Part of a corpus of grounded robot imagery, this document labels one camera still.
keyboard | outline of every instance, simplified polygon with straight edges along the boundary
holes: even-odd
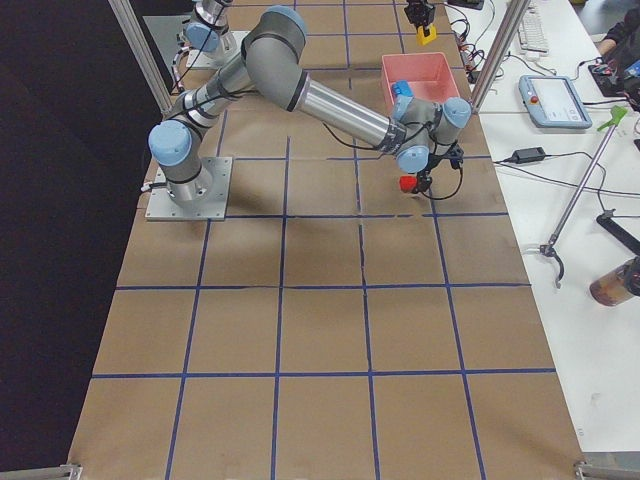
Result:
[[[542,28],[538,5],[533,1],[527,7],[518,26],[518,43],[520,44],[520,51],[525,55],[549,54],[549,42]]]

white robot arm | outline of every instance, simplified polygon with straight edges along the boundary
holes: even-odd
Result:
[[[471,115],[466,101],[455,97],[439,104],[401,95],[391,117],[380,115],[311,79],[298,65],[305,37],[296,11],[269,7],[240,51],[205,85],[183,93],[167,119],[151,131],[149,147],[175,202],[196,202],[207,191],[211,174],[197,155],[202,137],[250,89],[284,110],[306,113],[395,155],[401,170],[416,174],[414,193],[429,187],[425,179],[430,183],[428,173],[443,158],[454,168],[462,162],[457,138]]]

dark wall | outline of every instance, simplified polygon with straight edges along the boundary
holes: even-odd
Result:
[[[190,7],[155,3],[156,14]],[[5,0],[0,28],[0,471],[9,471],[67,459],[160,114],[106,0]]]

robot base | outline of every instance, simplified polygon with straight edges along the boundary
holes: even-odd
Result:
[[[192,70],[217,70],[223,66],[229,58],[236,54],[240,49],[240,44],[244,37],[247,36],[247,31],[233,31],[231,34],[235,40],[236,48],[228,51],[223,51],[215,58],[209,57],[204,53],[200,53],[200,50],[191,50],[187,57],[187,68]]]
[[[229,185],[231,183],[231,157],[205,157],[202,166],[213,177],[213,184],[209,193],[201,200],[189,205],[174,202],[165,188],[151,191],[146,218],[149,221],[185,221],[185,220],[214,220],[222,221],[227,213],[229,200]],[[155,182],[165,181],[164,173],[158,169]]]

tablet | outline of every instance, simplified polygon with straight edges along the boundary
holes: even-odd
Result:
[[[569,77],[523,75],[518,88],[536,126],[575,129],[591,127],[591,118]]]

